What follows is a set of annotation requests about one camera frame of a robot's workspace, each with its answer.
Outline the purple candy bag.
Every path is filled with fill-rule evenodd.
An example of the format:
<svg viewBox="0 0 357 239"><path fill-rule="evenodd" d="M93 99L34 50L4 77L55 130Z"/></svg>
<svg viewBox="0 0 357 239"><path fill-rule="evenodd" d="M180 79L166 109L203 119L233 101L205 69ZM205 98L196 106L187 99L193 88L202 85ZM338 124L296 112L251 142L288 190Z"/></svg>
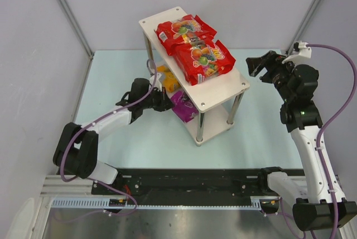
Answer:
<svg viewBox="0 0 357 239"><path fill-rule="evenodd" d="M182 122L188 123L199 114L199 111L182 90L178 90L172 97L171 101L174 104L173 112L179 117Z"/></svg>

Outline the orange mango candy bag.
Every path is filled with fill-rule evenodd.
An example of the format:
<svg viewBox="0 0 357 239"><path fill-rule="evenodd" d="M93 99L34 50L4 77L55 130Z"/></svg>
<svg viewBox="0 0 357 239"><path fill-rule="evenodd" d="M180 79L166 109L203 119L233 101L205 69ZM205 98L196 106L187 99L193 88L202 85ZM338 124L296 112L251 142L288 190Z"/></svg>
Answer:
<svg viewBox="0 0 357 239"><path fill-rule="evenodd" d="M167 66L161 65L157 68L157 71L161 74L159 81L167 92L172 93L181 87L179 81Z"/></svg>

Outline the red candy bag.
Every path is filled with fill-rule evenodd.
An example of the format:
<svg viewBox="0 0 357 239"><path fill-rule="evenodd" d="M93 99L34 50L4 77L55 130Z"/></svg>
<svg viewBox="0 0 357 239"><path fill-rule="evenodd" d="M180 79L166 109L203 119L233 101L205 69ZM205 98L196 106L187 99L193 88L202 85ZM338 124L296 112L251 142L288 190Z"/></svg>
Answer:
<svg viewBox="0 0 357 239"><path fill-rule="evenodd" d="M173 57L190 85L226 74L236 62L221 41L209 39L177 46Z"/></svg>
<svg viewBox="0 0 357 239"><path fill-rule="evenodd" d="M213 39L217 31L198 15L185 15L178 20L159 23L155 33L167 55L172 56L176 47L205 38Z"/></svg>

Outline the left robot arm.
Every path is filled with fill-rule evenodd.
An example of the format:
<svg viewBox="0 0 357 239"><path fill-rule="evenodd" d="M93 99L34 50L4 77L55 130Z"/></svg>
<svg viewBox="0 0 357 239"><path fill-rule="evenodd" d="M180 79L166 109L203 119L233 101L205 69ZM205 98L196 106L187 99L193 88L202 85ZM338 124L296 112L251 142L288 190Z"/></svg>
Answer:
<svg viewBox="0 0 357 239"><path fill-rule="evenodd" d="M158 79L136 78L130 91L107 114L87 124L70 122L65 125L53 163L63 173L112 184L118 170L98 160L100 141L117 129L132 124L145 109L165 112L172 108L173 102Z"/></svg>

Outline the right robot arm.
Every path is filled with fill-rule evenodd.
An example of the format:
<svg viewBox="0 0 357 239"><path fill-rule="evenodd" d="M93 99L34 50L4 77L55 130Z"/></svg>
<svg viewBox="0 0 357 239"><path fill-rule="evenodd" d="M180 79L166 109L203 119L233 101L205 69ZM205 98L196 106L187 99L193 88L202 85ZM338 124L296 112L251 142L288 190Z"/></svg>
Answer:
<svg viewBox="0 0 357 239"><path fill-rule="evenodd" d="M248 73L273 84L283 100L281 122L291 135L301 159L306 187L295 183L279 167L260 171L263 188L277 193L292 207L293 219L301 231L330 229L335 233L356 216L356 202L348 201L341 189L324 146L323 123L312 98L319 72L296 65L291 57L269 51L261 57L247 58Z"/></svg>

